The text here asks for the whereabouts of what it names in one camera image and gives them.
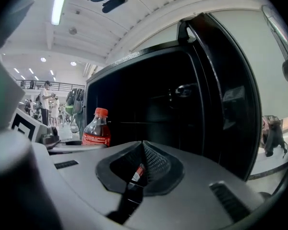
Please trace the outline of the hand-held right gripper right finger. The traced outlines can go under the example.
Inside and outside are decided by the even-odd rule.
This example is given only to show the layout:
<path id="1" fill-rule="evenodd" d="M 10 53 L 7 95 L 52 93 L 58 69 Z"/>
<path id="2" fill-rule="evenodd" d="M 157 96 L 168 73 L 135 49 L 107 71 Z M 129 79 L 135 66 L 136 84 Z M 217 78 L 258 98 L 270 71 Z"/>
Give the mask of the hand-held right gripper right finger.
<path id="1" fill-rule="evenodd" d="M 184 166 L 184 177 L 168 194 L 144 197 L 124 226 L 133 230 L 218 230 L 234 221 L 211 190 L 223 184 L 253 212 L 264 198 L 243 180 L 218 163 L 166 145 L 156 147 L 176 157 Z"/>

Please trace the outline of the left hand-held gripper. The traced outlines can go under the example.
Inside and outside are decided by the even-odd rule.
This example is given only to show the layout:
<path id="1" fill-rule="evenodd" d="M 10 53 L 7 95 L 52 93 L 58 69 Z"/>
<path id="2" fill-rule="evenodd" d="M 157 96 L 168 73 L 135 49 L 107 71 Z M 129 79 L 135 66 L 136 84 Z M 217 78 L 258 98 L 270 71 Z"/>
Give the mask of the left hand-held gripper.
<path id="1" fill-rule="evenodd" d="M 83 146 L 80 140 L 60 141 L 56 128 L 44 125 L 19 108 L 16 108 L 12 116 L 10 128 L 23 133 L 32 142 L 43 144 L 49 148 L 49 154 L 77 153 L 107 148 L 103 144 Z"/>

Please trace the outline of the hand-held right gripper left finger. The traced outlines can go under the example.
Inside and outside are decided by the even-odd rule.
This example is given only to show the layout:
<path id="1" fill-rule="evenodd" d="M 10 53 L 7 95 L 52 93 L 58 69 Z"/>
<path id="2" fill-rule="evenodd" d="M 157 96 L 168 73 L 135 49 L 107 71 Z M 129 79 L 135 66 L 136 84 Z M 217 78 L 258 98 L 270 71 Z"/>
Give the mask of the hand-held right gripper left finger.
<path id="1" fill-rule="evenodd" d="M 144 229 L 144 218 L 138 211 L 123 225 L 107 218 L 118 208 L 121 195 L 108 191 L 96 175 L 100 160 L 137 145 L 139 142 L 128 142 L 52 156 L 45 146 L 37 145 L 37 168 L 63 230 Z"/>

